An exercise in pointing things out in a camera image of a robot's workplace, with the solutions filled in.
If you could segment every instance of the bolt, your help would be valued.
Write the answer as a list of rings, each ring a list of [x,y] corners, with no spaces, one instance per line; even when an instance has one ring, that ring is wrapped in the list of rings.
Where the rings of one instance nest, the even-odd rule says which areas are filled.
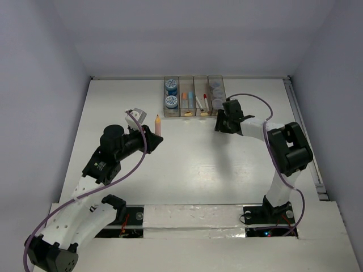
[[[142,213],[142,212],[138,212],[138,213],[136,214],[136,219],[137,219],[137,220],[142,220],[142,219],[143,219],[143,213]]]
[[[288,210],[288,211],[286,211],[286,216],[287,216],[288,218],[294,218],[294,212],[293,212],[293,211]]]

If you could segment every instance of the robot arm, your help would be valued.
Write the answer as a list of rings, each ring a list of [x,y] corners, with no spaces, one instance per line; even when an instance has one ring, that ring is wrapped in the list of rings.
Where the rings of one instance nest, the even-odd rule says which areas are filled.
[[[313,153],[301,127],[296,122],[286,125],[266,122],[265,136],[265,121],[254,116],[244,116],[238,100],[227,99],[223,108],[224,110],[218,111],[215,131],[237,133],[261,141],[267,139],[280,174],[293,188],[301,171],[313,159]],[[260,209],[253,208],[254,214],[250,215],[250,223],[275,223],[276,215],[279,216],[290,209],[289,198],[292,188],[287,187],[275,171],[271,187],[263,198],[263,205]]]
[[[131,115],[142,123],[146,116],[134,109]],[[144,151],[146,138],[150,154],[163,141],[148,126],[139,131],[130,117],[129,134],[119,125],[107,126],[100,138],[100,146],[82,171],[82,177],[72,193],[75,202],[62,209],[30,242],[28,256],[31,262],[48,272],[71,272],[78,261],[78,253],[98,232],[113,221],[122,221],[126,202],[114,195],[100,198],[99,193],[78,199],[82,194],[107,186],[121,171],[121,161],[136,151]]]

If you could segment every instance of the transparent organizer bin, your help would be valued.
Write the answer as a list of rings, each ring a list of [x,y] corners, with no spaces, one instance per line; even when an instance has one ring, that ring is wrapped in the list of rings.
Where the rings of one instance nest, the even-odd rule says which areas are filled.
[[[179,77],[167,76],[164,77],[164,116],[179,117],[180,116],[180,101],[179,101]]]
[[[211,95],[209,91],[208,77],[206,75],[196,75],[194,76],[194,88],[195,95],[201,104],[201,108],[197,105],[197,116],[209,116],[212,113]]]
[[[193,76],[179,77],[179,87],[180,116],[195,116],[196,102]]]
[[[219,109],[223,109],[222,103],[226,101],[225,85],[221,75],[208,76],[210,102],[212,115],[217,115]]]

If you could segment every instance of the white table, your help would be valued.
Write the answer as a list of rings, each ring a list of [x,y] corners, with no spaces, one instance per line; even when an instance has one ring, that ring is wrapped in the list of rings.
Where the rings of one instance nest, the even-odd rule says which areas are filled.
[[[226,79],[225,88],[227,96],[245,92],[265,99],[274,110],[273,122],[294,121],[282,79]],[[110,124],[126,127],[124,110],[137,107],[147,112],[144,124],[153,130],[156,115],[163,116],[162,97],[161,79],[91,81],[61,202],[70,197],[103,129]],[[260,101],[252,97],[238,99],[245,114],[268,117],[269,110]],[[239,214],[239,208],[231,204],[261,203],[274,173],[265,144],[216,133],[215,121],[214,117],[162,117],[163,143],[147,155],[130,178],[104,195],[112,193],[129,205],[148,205],[145,209],[149,210],[162,207],[155,205],[202,205],[200,209],[206,216],[209,206],[203,205],[230,204],[223,213],[230,213],[231,218]],[[139,152],[122,161],[117,178],[133,168],[140,156]],[[302,172],[296,186],[306,198],[299,239],[203,239],[203,235],[181,237],[170,232],[150,234],[144,239],[94,239],[81,253],[74,271],[359,271],[336,204],[319,201],[309,169]],[[299,195],[293,193],[291,201],[299,216]],[[165,221],[165,226],[178,228],[178,220],[172,219],[180,219],[176,215],[185,208],[168,209],[171,221]],[[164,216],[162,212],[155,215],[151,225],[157,225]],[[188,212],[183,216],[190,218]],[[193,224],[201,226],[203,218]],[[218,218],[223,216],[214,218],[213,228],[225,223]],[[230,228],[243,228],[239,224],[233,222]]]

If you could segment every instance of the gray wall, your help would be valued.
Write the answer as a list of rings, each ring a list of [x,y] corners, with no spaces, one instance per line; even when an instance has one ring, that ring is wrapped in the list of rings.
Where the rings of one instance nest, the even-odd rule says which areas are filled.
[[[293,76],[323,181],[363,268],[363,1],[340,0]]]
[[[89,76],[48,0],[0,3],[0,264],[58,200]]]
[[[287,75],[334,0],[54,0],[91,75]]]

